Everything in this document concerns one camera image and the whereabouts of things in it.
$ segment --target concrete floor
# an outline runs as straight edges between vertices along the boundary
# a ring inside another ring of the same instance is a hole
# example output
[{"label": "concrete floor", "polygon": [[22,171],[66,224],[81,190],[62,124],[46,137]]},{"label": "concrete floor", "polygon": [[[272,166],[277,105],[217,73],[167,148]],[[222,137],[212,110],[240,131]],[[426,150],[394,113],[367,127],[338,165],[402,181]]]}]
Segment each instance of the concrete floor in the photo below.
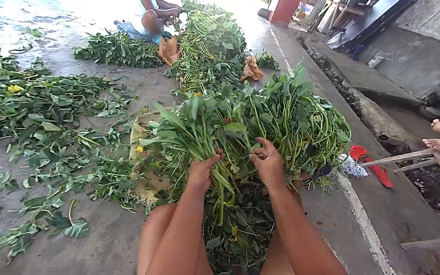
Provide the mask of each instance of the concrete floor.
[{"label": "concrete floor", "polygon": [[[265,3],[260,0],[218,2],[234,13],[245,32],[247,48],[252,49],[253,53],[267,50],[279,61],[280,69],[285,72],[289,72],[300,60],[305,60],[307,78],[314,82],[314,92],[333,103],[350,123],[353,132],[351,145],[363,145],[374,159],[387,155],[291,31],[270,26],[257,16],[257,10],[266,7]],[[134,93],[140,94],[132,109],[143,105],[150,107],[156,100],[172,105],[175,98],[170,95],[170,90],[176,88],[178,83],[164,78],[156,69],[95,65],[89,61],[74,60],[70,54],[72,47],[85,44],[86,32],[114,29],[114,20],[132,16],[126,14],[132,10],[127,4],[133,3],[129,1],[104,6],[91,0],[0,1],[0,47],[3,53],[19,47],[21,35],[16,31],[19,27],[41,28],[45,38],[35,42],[36,47],[32,51],[19,57],[23,66],[27,66],[35,56],[41,56],[54,74],[58,75],[86,73],[124,76],[122,81],[128,86],[137,87]],[[94,123],[96,128],[106,124],[104,121]],[[10,170],[14,178],[22,180],[24,176],[19,174],[23,170],[19,167],[24,166],[24,163],[8,164],[4,150],[4,144],[0,144],[0,170]],[[398,246],[401,242],[440,237],[439,216],[425,203],[407,178],[391,175],[390,179],[395,184],[390,190],[384,189],[374,176],[352,178],[352,186],[349,184],[349,187],[347,184],[336,183],[331,190],[332,194],[323,194],[320,190],[302,190],[307,216],[347,265],[349,274],[440,274],[440,254],[410,254]],[[31,191],[30,196],[43,192],[37,188]],[[0,235],[22,222],[16,215],[5,210],[18,209],[23,192],[14,192],[0,198],[0,205],[4,207]],[[73,215],[89,221],[89,237],[76,240],[60,234],[47,238],[44,233],[40,233],[26,254],[17,256],[9,265],[6,265],[5,253],[0,253],[0,274],[135,273],[139,232],[145,219],[141,209],[138,209],[137,214],[132,214],[114,202],[92,202],[84,194],[76,196],[81,203]],[[65,201],[70,202],[71,197],[68,194]],[[360,209],[358,204],[354,204],[355,201],[361,204]],[[369,223],[363,220],[362,213],[367,213]],[[376,238],[368,235],[371,232],[377,234]]]}]

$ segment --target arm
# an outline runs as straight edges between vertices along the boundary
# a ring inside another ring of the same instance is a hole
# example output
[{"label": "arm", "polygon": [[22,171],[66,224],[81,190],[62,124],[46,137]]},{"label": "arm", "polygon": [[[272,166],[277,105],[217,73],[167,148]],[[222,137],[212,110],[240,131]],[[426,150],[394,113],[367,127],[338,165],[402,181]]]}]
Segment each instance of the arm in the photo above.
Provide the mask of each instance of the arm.
[{"label": "arm", "polygon": [[168,3],[168,2],[166,2],[164,0],[157,0],[157,5],[161,9],[179,9],[179,10],[181,9],[180,6]]},{"label": "arm", "polygon": [[347,274],[333,252],[310,224],[283,180],[283,159],[266,139],[264,148],[250,155],[260,179],[267,186],[281,241],[295,274]]},{"label": "arm", "polygon": [[210,167],[225,157],[222,150],[205,161],[193,161],[186,188],[150,262],[146,275],[191,275],[197,271],[197,255],[205,192],[211,184]]}]

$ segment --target leafy green vegetable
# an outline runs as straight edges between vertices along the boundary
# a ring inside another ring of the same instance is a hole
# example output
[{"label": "leafy green vegetable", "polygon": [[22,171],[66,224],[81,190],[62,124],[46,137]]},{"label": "leafy green vegetable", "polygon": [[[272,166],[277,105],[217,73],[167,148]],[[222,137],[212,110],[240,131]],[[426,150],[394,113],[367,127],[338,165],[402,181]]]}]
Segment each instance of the leafy green vegetable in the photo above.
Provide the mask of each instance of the leafy green vegetable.
[{"label": "leafy green vegetable", "polygon": [[64,234],[67,237],[76,238],[76,239],[86,237],[89,233],[88,222],[85,219],[78,219],[73,222],[70,217],[70,212],[72,211],[72,208],[76,207],[78,203],[79,203],[78,200],[72,200],[72,203],[70,204],[69,207],[69,221],[71,226],[64,230]]},{"label": "leafy green vegetable", "polygon": [[[58,209],[64,204],[62,194],[73,190],[82,192],[86,184],[96,188],[95,197],[122,199],[123,207],[133,209],[138,201],[129,198],[134,187],[130,179],[131,166],[123,159],[115,160],[110,153],[121,154],[127,143],[121,138],[129,128],[118,131],[126,120],[115,122],[107,130],[79,129],[82,115],[95,116],[104,111],[106,117],[125,114],[131,97],[121,91],[132,91],[125,85],[112,85],[101,78],[85,75],[47,76],[41,60],[32,68],[20,71],[14,57],[0,57],[0,137],[10,136],[7,148],[9,161],[26,158],[34,173],[22,182],[32,188],[46,183],[49,195],[22,199],[23,207],[10,210],[29,218],[20,227],[9,230],[0,237],[0,249],[10,246],[10,261],[24,252],[41,230],[53,229],[52,234],[66,230],[66,235],[83,237],[87,234],[87,222],[62,217]],[[97,98],[109,94],[108,100]],[[81,169],[91,167],[90,174],[81,175]],[[123,171],[126,181],[117,181],[113,171]],[[11,179],[10,172],[0,174],[0,191],[14,191],[20,186]]]},{"label": "leafy green vegetable", "polygon": [[190,1],[184,1],[183,10],[190,12],[178,37],[181,57],[165,72],[180,80],[180,89],[172,92],[217,91],[222,82],[237,85],[248,54],[232,13]]},{"label": "leafy green vegetable", "polygon": [[[262,90],[248,82],[240,91],[223,84],[217,92],[186,94],[175,111],[157,105],[162,119],[150,123],[149,136],[139,141],[152,152],[139,171],[152,170],[171,181],[168,191],[157,195],[157,205],[179,200],[192,158],[212,156],[213,146],[226,154],[223,163],[212,167],[212,188],[205,196],[203,237],[214,273],[260,267],[271,239],[273,212],[248,158],[256,137],[264,136],[278,148],[291,188],[302,173],[314,174],[327,162],[339,165],[351,136],[349,126],[330,103],[312,93],[303,75],[298,66],[293,76],[273,75]],[[327,186],[311,181],[309,187],[316,184]]]},{"label": "leafy green vegetable", "polygon": [[32,137],[47,139],[53,134],[45,131],[61,131],[66,123],[78,124],[80,114],[94,116],[107,107],[110,103],[94,99],[103,91],[118,95],[114,105],[128,102],[127,96],[115,92],[126,86],[113,87],[85,75],[46,76],[49,71],[41,63],[20,71],[14,57],[0,57],[0,137],[12,135],[20,143]]},{"label": "leafy green vegetable", "polygon": [[94,60],[97,64],[156,68],[163,63],[157,49],[157,45],[133,40],[123,32],[107,31],[107,35],[89,34],[88,45],[75,49],[73,54],[75,59]]},{"label": "leafy green vegetable", "polygon": [[259,68],[269,68],[279,70],[279,64],[272,55],[263,50],[262,53],[256,54],[256,64]]}]

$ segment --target light blue cloth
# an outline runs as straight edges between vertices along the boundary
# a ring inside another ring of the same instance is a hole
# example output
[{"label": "light blue cloth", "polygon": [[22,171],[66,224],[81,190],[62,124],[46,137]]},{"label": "light blue cloth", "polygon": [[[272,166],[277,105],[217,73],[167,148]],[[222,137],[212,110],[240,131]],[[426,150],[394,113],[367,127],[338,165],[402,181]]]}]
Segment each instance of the light blue cloth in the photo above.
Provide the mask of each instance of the light blue cloth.
[{"label": "light blue cloth", "polygon": [[146,34],[141,34],[140,32],[138,32],[137,30],[135,30],[133,28],[133,26],[131,25],[130,22],[127,22],[127,21],[123,21],[123,22],[115,21],[114,23],[115,23],[116,29],[118,31],[121,31],[121,32],[124,32],[124,33],[128,34],[131,39],[143,39],[145,41],[153,41],[154,43],[159,44],[159,38],[153,39],[153,38],[149,37]]}]

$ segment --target hand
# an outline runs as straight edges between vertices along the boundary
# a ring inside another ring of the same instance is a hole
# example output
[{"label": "hand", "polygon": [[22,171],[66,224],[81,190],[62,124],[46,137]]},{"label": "hand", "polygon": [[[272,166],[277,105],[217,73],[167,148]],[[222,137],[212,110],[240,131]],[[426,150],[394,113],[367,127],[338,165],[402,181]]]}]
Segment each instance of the hand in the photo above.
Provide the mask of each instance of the hand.
[{"label": "hand", "polygon": [[263,137],[257,141],[264,145],[264,148],[254,149],[250,154],[251,161],[257,168],[260,180],[269,188],[272,184],[283,183],[283,158],[274,145]]},{"label": "hand", "polygon": [[212,184],[212,180],[210,178],[211,166],[213,166],[220,159],[225,158],[225,154],[223,153],[222,149],[215,147],[214,149],[217,154],[207,160],[196,161],[193,159],[190,165],[190,173],[186,187],[199,188],[202,194],[208,190],[208,187],[210,187]]}]

